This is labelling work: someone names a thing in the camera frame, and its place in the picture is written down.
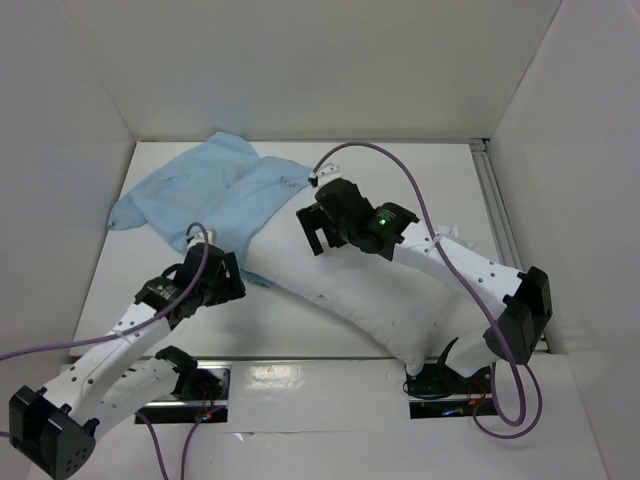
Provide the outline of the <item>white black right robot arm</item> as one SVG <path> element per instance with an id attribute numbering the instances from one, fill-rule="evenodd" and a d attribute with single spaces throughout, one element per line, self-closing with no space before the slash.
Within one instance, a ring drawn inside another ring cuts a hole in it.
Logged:
<path id="1" fill-rule="evenodd" d="M 480 301 L 493 321 L 484 333 L 449 343 L 436 379 L 448 392 L 460 391 L 477 371 L 498 360 L 525 365 L 552 316 L 548 275 L 491 261 L 432 232 L 411 211 L 392 202 L 373 207 L 357 185 L 342 176 L 309 179 L 312 205 L 297 211 L 315 255 L 325 247 L 351 245 L 361 252 L 413 268 Z"/>

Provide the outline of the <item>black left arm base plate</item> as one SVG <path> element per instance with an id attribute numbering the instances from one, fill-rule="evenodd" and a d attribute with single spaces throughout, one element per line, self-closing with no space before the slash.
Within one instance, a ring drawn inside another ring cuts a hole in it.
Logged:
<path id="1" fill-rule="evenodd" d="M 167 394 L 141 409 L 141 413 L 152 423 L 222 424 L 228 421 L 228 400 L 231 380 L 229 364 L 199 365 L 196 380 L 185 393 L 178 396 Z"/>

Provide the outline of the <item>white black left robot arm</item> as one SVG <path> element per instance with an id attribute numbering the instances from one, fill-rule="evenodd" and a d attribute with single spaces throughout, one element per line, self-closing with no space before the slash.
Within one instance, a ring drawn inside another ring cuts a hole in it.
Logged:
<path id="1" fill-rule="evenodd" d="M 97 442 L 146 404 L 171 396 L 210 406 L 225 379 L 175 346 L 141 356 L 202 307 L 245 295 L 234 254 L 193 241 L 184 261 L 144 284 L 100 342 L 38 389 L 20 387 L 8 405 L 9 442 L 52 479 L 68 479 Z"/>

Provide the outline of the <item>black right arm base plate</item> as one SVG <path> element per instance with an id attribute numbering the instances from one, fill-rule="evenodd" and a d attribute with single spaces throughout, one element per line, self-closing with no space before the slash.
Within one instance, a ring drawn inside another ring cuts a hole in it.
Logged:
<path id="1" fill-rule="evenodd" d="M 490 368 L 466 379 L 455 372 L 443 373 L 435 363 L 423 365 L 415 375 L 405 374 L 403 391 L 408 396 L 411 419 L 496 416 L 492 403 Z"/>

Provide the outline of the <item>light blue pillowcase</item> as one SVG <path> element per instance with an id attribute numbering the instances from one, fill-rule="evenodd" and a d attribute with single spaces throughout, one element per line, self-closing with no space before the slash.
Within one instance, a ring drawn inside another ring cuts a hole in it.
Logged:
<path id="1" fill-rule="evenodd" d="M 307 166 L 262 157 L 243 138 L 219 132 L 138 182 L 114 204 L 107 228 L 126 231 L 148 225 L 184 255 L 188 227 L 200 223 L 216 232 L 219 248 L 236 255 L 246 279 L 269 288 L 274 285 L 270 275 L 247 265 L 250 243 L 309 186 L 310 173 Z"/>

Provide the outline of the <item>white pillow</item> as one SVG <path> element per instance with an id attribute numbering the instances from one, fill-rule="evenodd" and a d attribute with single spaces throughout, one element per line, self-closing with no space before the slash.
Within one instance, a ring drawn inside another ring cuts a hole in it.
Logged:
<path id="1" fill-rule="evenodd" d="M 352 246 L 315 256 L 288 202 L 251 239 L 245 269 L 342 317 L 417 374 L 444 336 L 481 335 L 488 322 L 466 294 Z"/>

